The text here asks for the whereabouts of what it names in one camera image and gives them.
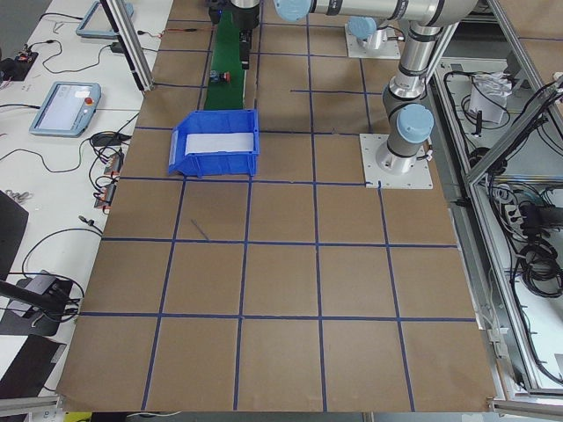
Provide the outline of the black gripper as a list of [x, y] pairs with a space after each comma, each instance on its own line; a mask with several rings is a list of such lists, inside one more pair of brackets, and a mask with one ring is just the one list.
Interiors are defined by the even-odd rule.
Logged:
[[252, 30], [239, 31], [239, 60], [242, 69], [250, 68], [250, 53], [252, 49]]

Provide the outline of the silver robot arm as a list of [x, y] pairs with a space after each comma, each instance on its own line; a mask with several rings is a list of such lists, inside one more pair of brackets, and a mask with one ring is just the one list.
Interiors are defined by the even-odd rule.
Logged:
[[[306, 17], [319, 6], [319, 1], [274, 1], [278, 16], [289, 22]], [[242, 69], [249, 69], [252, 32], [260, 24], [260, 1], [221, 1], [216, 8], [215, 23], [221, 20], [224, 11], [230, 12], [232, 23], [238, 29], [239, 60]], [[379, 30], [379, 24], [372, 17], [349, 16], [348, 30], [358, 40], [368, 40]]]
[[275, 1], [278, 16], [295, 22], [310, 13], [405, 19], [409, 22], [405, 46], [396, 75], [384, 90], [383, 101], [391, 133], [377, 150], [377, 165], [393, 175], [408, 173], [417, 152], [434, 126], [432, 113], [419, 99], [425, 90], [422, 80], [438, 53], [435, 43], [442, 29], [458, 23], [475, 7], [474, 1]]

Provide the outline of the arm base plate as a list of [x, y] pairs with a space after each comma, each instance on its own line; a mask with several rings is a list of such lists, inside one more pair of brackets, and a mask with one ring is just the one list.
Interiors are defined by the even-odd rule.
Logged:
[[394, 156], [386, 134], [360, 134], [365, 186], [379, 189], [429, 190], [433, 188], [428, 160], [422, 146], [414, 156]]
[[400, 43], [404, 40], [392, 28], [379, 30], [368, 39], [355, 37], [345, 26], [347, 40], [347, 55], [351, 58], [370, 58], [382, 60], [398, 60], [400, 58]]

